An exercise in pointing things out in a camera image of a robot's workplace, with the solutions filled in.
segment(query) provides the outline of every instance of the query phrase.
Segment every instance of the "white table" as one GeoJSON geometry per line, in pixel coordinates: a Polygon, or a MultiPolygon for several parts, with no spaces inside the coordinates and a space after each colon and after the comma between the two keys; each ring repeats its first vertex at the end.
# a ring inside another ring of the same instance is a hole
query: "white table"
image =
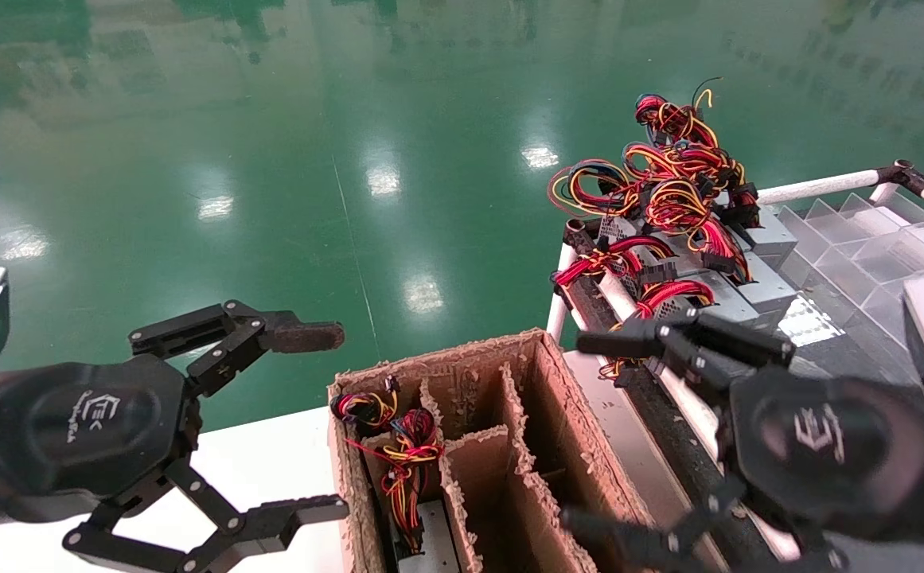
{"type": "MultiPolygon", "coordinates": [[[[279,418],[207,432],[193,453],[193,468],[239,511],[265,501],[334,493],[327,422],[330,410],[299,412],[279,418]]],[[[0,573],[54,571],[105,573],[66,552],[62,537],[84,517],[56,523],[0,525],[0,573]]],[[[178,490],[115,532],[135,540],[188,551],[207,540],[214,525],[178,490]]],[[[276,571],[341,572],[341,534],[337,522],[298,530],[287,552],[245,559],[237,573],[276,571]]]]}

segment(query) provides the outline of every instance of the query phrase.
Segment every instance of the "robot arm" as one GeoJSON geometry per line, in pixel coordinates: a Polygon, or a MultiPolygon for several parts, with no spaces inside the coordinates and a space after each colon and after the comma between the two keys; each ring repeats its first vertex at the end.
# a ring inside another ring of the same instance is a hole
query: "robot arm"
{"type": "MultiPolygon", "coordinates": [[[[0,300],[7,294],[0,280],[0,300]]],[[[7,329],[6,322],[0,329],[7,329]]],[[[0,333],[4,344],[5,333],[0,333]]],[[[302,323],[237,301],[135,330],[134,358],[0,372],[0,523],[91,513],[64,547],[123,571],[223,573],[241,559],[283,551],[298,527],[344,518],[337,496],[273,501],[240,513],[189,467],[200,434],[200,396],[221,391],[269,349],[334,349],[341,324],[302,323]],[[166,359],[214,345],[182,375],[166,359]],[[214,522],[199,548],[180,552],[113,536],[172,487],[214,522]]]]}
{"type": "MultiPolygon", "coordinates": [[[[910,294],[906,301],[921,307],[910,294]]],[[[668,322],[629,320],[617,333],[583,333],[578,347],[611,357],[662,359],[684,377],[719,416],[726,480],[712,492],[709,507],[695,508],[670,531],[608,523],[571,510],[564,519],[575,536],[610,536],[639,566],[701,570],[692,545],[739,501],[795,536],[802,559],[789,570],[846,565],[822,537],[824,530],[924,543],[920,388],[859,377],[797,376],[788,370],[795,351],[788,341],[695,310],[668,322]],[[701,349],[755,371],[731,380],[701,349]]]]}

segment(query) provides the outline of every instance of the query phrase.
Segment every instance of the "cable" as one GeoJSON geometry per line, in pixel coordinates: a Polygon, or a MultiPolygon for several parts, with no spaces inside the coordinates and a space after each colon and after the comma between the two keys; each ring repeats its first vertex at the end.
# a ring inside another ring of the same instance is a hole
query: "cable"
{"type": "Polygon", "coordinates": [[[662,146],[656,137],[658,134],[664,134],[675,142],[688,140],[712,148],[719,146],[716,133],[699,119],[698,110],[694,106],[679,107],[660,95],[641,95],[635,106],[635,120],[646,127],[646,133],[654,146],[662,146]]]}
{"type": "Polygon", "coordinates": [[[688,250],[698,251],[706,268],[723,272],[735,283],[751,283],[752,274],[738,243],[687,178],[666,179],[656,185],[645,219],[665,235],[686,236],[688,250]]]}
{"type": "Polygon", "coordinates": [[[392,461],[392,468],[381,479],[381,489],[388,495],[392,517],[406,549],[411,555],[418,555],[423,546],[423,522],[417,510],[419,496],[429,479],[428,464],[439,459],[444,449],[437,443],[433,414],[425,407],[408,410],[390,425],[397,449],[384,447],[384,456],[392,461]]]}
{"type": "Polygon", "coordinates": [[[578,260],[553,276],[553,282],[559,287],[568,287],[579,276],[602,275],[605,271],[610,271],[618,277],[630,276],[636,279],[643,271],[644,265],[630,250],[632,247],[644,247],[658,259],[676,256],[667,243],[656,239],[655,236],[629,236],[611,244],[607,251],[596,249],[592,254],[579,255],[578,260]]]}
{"type": "Polygon", "coordinates": [[[400,386],[395,375],[388,375],[385,378],[384,390],[392,395],[392,402],[389,405],[373,392],[342,394],[331,399],[331,413],[345,424],[355,425],[364,438],[380,435],[390,429],[390,421],[397,412],[397,392],[400,386]]]}
{"type": "Polygon", "coordinates": [[[652,318],[659,307],[666,301],[675,297],[697,298],[701,306],[713,304],[713,291],[704,283],[697,280],[672,280],[669,283],[652,284],[637,302],[637,318],[652,318]]]}
{"type": "Polygon", "coordinates": [[[586,215],[625,216],[639,206],[640,185],[625,170],[605,159],[586,159],[564,167],[550,178],[548,197],[573,217],[586,215]],[[601,195],[585,190],[586,179],[595,179],[601,195]]]}

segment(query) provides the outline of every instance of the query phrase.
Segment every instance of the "clear plastic tray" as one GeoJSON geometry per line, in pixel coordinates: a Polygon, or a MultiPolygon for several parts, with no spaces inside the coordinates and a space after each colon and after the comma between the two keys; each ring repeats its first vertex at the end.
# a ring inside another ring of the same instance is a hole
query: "clear plastic tray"
{"type": "Polygon", "coordinates": [[[785,279],[844,330],[870,320],[906,348],[901,291],[924,273],[924,209],[901,193],[874,204],[851,193],[839,210],[815,200],[804,216],[782,209],[778,218],[797,238],[785,279]]]}

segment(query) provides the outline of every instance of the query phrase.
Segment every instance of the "cardboard box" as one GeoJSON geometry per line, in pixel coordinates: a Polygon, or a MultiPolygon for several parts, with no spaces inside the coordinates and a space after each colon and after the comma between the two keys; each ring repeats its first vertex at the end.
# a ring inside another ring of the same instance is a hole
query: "cardboard box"
{"type": "MultiPolygon", "coordinates": [[[[463,571],[625,570],[612,544],[583,548],[559,525],[568,504],[652,521],[553,338],[535,329],[339,374],[328,394],[382,392],[388,374],[401,385],[399,413],[421,405],[439,425],[446,453],[421,501],[443,498],[463,571]]],[[[386,462],[346,439],[359,439],[355,428],[332,417],[334,476],[350,507],[345,569],[382,573],[386,500],[370,483],[386,462]]]]}

